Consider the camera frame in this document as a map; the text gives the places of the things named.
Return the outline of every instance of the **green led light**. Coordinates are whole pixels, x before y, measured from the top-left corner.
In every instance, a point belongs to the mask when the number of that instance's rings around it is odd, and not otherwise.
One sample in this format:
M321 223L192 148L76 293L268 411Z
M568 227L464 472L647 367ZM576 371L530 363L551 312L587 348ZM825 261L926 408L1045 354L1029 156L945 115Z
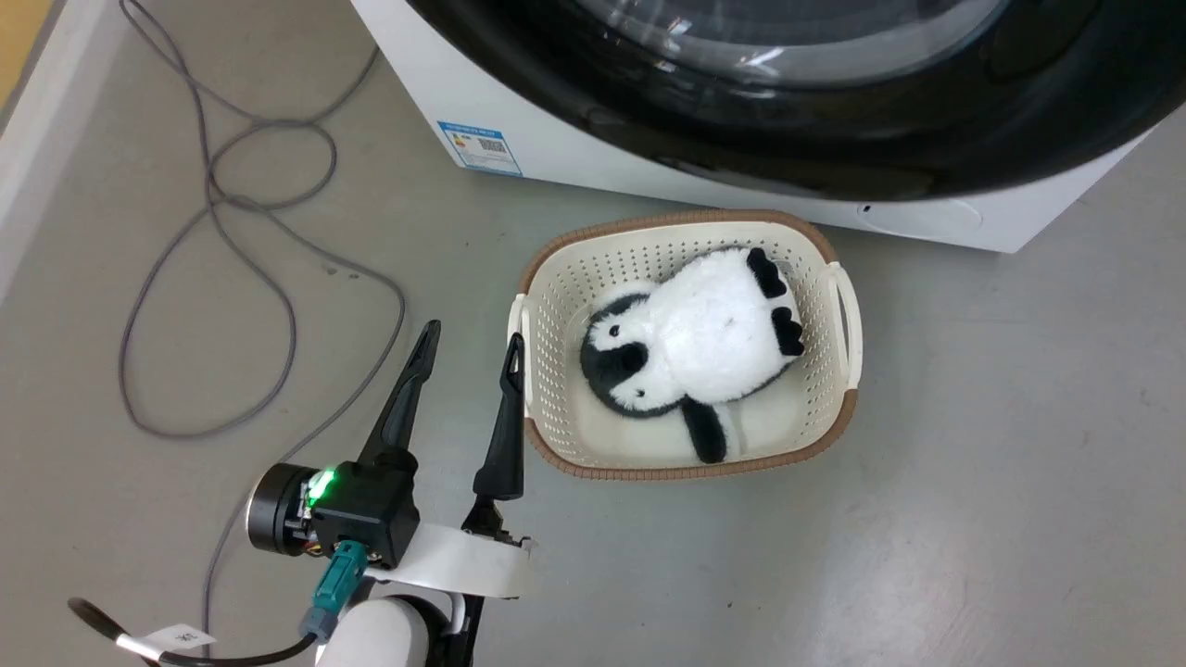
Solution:
M321 496L325 494L325 489L330 487L330 482L333 481L334 472L332 469L323 470L318 474L317 479L313 485L308 488L308 504L313 506Z

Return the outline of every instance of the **concrete floor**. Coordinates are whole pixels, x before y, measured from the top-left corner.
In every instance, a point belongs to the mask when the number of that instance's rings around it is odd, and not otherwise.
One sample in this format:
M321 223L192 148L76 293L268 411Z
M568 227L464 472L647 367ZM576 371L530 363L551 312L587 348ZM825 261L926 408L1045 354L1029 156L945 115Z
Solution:
M344 1L160 5L193 70L264 113L318 108L370 49ZM187 104L129 40L4 305L5 663L132 663L69 616L71 595L135 631L196 623L236 497L347 393L391 324L381 288L232 217L294 296L292 381L261 419L209 443L132 427L116 344L151 261L199 204ZM236 127L213 115L216 135ZM357 451L409 341L441 318L417 501L426 520L458 523L528 258L561 233L680 205L458 170L385 64L327 126L338 178L286 218L394 277L410 310L380 381L301 460ZM1179 114L1013 256L825 230L867 336L847 434L798 466L688 484L581 482L529 452L527 496L506 514L542 545L538 589L487 605L477 663L1181 665L1182 155ZM231 155L227 180L283 192L323 159L312 140L268 139ZM282 336L270 294L205 229L149 298L138 398L162 423L225 417L266 388ZM292 641L321 564L242 539L228 555L223 654Z

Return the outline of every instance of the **plastic laundry basket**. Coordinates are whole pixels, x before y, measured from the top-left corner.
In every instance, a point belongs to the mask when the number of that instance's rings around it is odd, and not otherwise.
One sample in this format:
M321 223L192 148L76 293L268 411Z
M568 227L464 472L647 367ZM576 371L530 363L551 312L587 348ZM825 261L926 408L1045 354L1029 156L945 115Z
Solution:
M602 406L579 350L602 290L663 280L695 255L737 244L764 248L786 272L806 350L770 387L729 404L737 446L704 465L678 411L630 419ZM525 431L549 463L578 477L683 479L796 463L827 449L856 406L862 352L853 285L814 227L777 211L693 211L566 234L528 266L509 328L527 342Z

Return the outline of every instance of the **qr code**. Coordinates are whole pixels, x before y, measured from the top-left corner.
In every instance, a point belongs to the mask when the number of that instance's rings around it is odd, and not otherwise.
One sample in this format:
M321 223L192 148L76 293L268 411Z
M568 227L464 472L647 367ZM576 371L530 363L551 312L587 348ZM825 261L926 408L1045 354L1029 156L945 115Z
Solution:
M493 153L505 153L506 152L506 147L503 146L502 141L496 141L493 139L482 139L482 138L478 138L478 144L482 144L482 147L484 150L491 151Z

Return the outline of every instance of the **washing machine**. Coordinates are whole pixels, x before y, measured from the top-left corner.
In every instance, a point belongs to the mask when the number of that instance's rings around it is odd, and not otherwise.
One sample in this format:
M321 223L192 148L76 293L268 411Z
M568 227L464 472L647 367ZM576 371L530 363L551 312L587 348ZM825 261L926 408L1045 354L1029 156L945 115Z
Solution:
M997 252L1186 97L1180 0L353 4L460 167Z

